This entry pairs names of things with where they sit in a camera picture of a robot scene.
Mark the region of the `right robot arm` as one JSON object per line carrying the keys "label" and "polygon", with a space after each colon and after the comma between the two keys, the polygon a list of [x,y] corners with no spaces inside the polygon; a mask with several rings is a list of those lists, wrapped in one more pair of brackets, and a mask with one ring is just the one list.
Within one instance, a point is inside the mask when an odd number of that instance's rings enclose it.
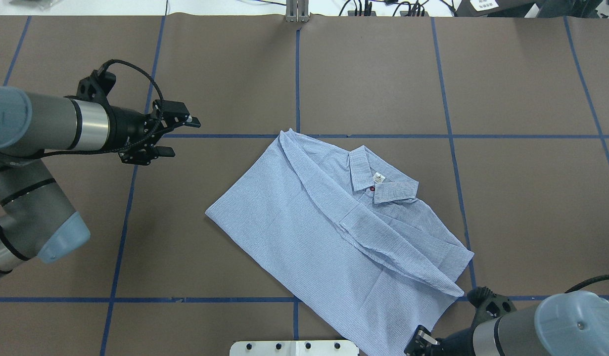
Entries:
{"label": "right robot arm", "polygon": [[407,356],[609,356],[609,300],[585,291],[609,274],[582,281],[537,306],[518,310],[492,289],[474,288],[469,328],[434,338],[418,326],[404,349]]}

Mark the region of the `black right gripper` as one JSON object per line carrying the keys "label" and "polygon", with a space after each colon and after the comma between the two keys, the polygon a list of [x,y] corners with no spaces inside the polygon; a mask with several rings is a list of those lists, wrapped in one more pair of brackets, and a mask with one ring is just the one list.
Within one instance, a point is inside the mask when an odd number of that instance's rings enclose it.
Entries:
{"label": "black right gripper", "polygon": [[424,326],[417,326],[404,349],[406,356],[475,356],[472,331],[461,330],[446,338],[433,338]]}

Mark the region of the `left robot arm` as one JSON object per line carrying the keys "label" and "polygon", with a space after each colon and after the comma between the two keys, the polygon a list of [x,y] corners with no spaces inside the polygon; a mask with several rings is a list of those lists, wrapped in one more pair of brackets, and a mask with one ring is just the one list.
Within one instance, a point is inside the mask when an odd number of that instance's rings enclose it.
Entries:
{"label": "left robot arm", "polygon": [[172,148],[158,140],[176,128],[199,128],[185,104],[155,100],[141,114],[112,106],[90,84],[58,97],[0,86],[0,278],[33,258],[58,261],[89,241],[89,228],[42,158],[119,151],[124,164],[150,165]]}

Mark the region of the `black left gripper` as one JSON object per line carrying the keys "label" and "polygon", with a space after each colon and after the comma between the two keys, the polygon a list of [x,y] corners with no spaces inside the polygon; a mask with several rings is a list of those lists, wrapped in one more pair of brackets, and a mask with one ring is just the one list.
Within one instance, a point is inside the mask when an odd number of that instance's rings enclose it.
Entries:
{"label": "black left gripper", "polygon": [[158,158],[174,158],[175,151],[167,146],[152,146],[150,130],[157,124],[163,128],[200,128],[197,117],[190,114],[186,104],[179,101],[155,100],[151,114],[141,114],[117,106],[110,106],[108,114],[109,131],[106,149],[121,149],[119,157],[124,164],[149,165]]}

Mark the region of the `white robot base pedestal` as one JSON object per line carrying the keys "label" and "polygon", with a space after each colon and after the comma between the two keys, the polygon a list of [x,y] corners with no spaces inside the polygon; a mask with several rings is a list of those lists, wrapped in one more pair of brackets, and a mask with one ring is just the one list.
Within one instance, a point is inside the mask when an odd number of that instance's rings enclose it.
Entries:
{"label": "white robot base pedestal", "polygon": [[235,342],[230,356],[359,356],[349,340],[291,340]]}

